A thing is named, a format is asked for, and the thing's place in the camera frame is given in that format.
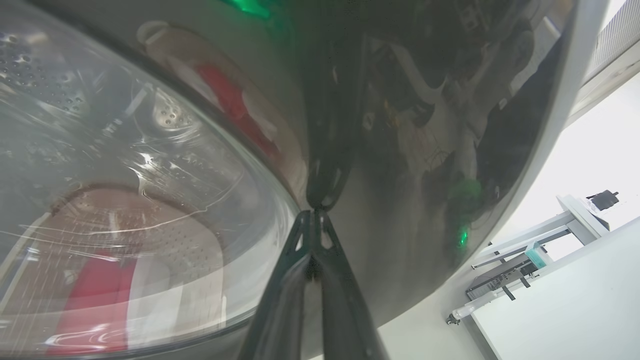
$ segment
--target red fabric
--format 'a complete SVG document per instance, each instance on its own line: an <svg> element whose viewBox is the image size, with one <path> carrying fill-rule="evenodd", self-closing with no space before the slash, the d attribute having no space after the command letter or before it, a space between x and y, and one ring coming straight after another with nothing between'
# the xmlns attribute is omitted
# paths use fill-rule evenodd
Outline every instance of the red fabric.
<svg viewBox="0 0 640 360"><path fill-rule="evenodd" d="M216 67L201 65L196 68L202 79L218 97L222 110L229 119L271 159L278 155L278 148L264 134L251 117L242 99L242 89L238 88Z"/></svg>
<svg viewBox="0 0 640 360"><path fill-rule="evenodd" d="M78 275L47 355L74 355L127 349L127 306L135 261L91 258Z"/></svg>

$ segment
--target black object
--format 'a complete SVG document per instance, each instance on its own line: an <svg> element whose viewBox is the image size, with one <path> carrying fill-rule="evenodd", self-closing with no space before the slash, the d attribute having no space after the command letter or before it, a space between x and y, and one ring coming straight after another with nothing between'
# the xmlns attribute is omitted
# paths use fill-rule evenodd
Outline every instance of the black object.
<svg viewBox="0 0 640 360"><path fill-rule="evenodd" d="M445 321L447 322L447 325L451 325L452 323L456 325L460 324L460 319L456 319L455 317L453 317L453 314L449 314L449 317L447 317Z"/></svg>
<svg viewBox="0 0 640 360"><path fill-rule="evenodd" d="M307 202L330 210L351 170L362 119L368 36L356 1L309 1L290 11L307 114Z"/></svg>
<svg viewBox="0 0 640 360"><path fill-rule="evenodd" d="M507 294L507 296L509 297L509 299L511 299L511 301L514 301L516 299L516 297L513 296L511 291L509 291L509 288L507 288L506 286L503 286L502 290L504 291L505 294Z"/></svg>
<svg viewBox="0 0 640 360"><path fill-rule="evenodd" d="M611 193L609 190L605 190L596 195L587 196L587 199L600 210L609 209L611 206L617 204L620 200L616 197L618 192Z"/></svg>
<svg viewBox="0 0 640 360"><path fill-rule="evenodd" d="M556 77L564 38L551 48L538 71L500 110L489 113L483 140L477 148L478 178L485 187L500 189L500 197L487 200L488 206L505 196L522 173L542 123L543 112L553 100L550 84Z"/></svg>
<svg viewBox="0 0 640 360"><path fill-rule="evenodd" d="M536 265L534 265L533 263L528 263L520 268L520 273L522 274L522 276L527 276L533 274L533 272L537 270L538 267Z"/></svg>
<svg viewBox="0 0 640 360"><path fill-rule="evenodd" d="M494 255L500 255L500 252L494 251L493 254ZM507 261L505 259L500 259L500 264L504 264L506 262ZM521 277L520 281L522 282L522 284L524 285L525 288L531 287L531 285L529 284L529 281L527 281L527 279L525 279L524 277Z"/></svg>
<svg viewBox="0 0 640 360"><path fill-rule="evenodd" d="M320 280L325 359L387 355L329 216L302 211L289 233L238 360L301 358L304 292Z"/></svg>

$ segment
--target washing machine door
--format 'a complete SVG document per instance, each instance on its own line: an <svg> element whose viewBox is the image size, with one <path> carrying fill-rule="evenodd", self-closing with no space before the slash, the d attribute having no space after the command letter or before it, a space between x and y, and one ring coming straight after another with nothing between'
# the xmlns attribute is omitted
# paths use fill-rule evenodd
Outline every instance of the washing machine door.
<svg viewBox="0 0 640 360"><path fill-rule="evenodd" d="M400 315L524 196L603 6L0 4L0 356L233 358L307 208Z"/></svg>

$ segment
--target white wall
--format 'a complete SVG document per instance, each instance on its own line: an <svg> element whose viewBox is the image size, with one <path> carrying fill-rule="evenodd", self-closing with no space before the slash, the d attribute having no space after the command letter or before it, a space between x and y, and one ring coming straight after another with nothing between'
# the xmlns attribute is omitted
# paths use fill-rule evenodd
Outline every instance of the white wall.
<svg viewBox="0 0 640 360"><path fill-rule="evenodd" d="M474 316L502 360L640 359L640 218Z"/></svg>
<svg viewBox="0 0 640 360"><path fill-rule="evenodd" d="M445 322L453 309L468 302L465 289L475 276L468 268L378 329L391 360L490 359L483 355L464 323L456 326Z"/></svg>

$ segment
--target green indicator light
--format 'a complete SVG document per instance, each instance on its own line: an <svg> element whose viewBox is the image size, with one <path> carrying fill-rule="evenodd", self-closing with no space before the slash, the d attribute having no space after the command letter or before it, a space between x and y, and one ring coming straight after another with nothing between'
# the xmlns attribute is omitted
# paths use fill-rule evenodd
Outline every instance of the green indicator light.
<svg viewBox="0 0 640 360"><path fill-rule="evenodd" d="M463 231L460 235L460 241L458 241L458 247L464 247L467 244L467 239L469 238L469 233Z"/></svg>
<svg viewBox="0 0 640 360"><path fill-rule="evenodd" d="M243 12L268 19L271 13L269 10L258 3L258 0L225 0Z"/></svg>

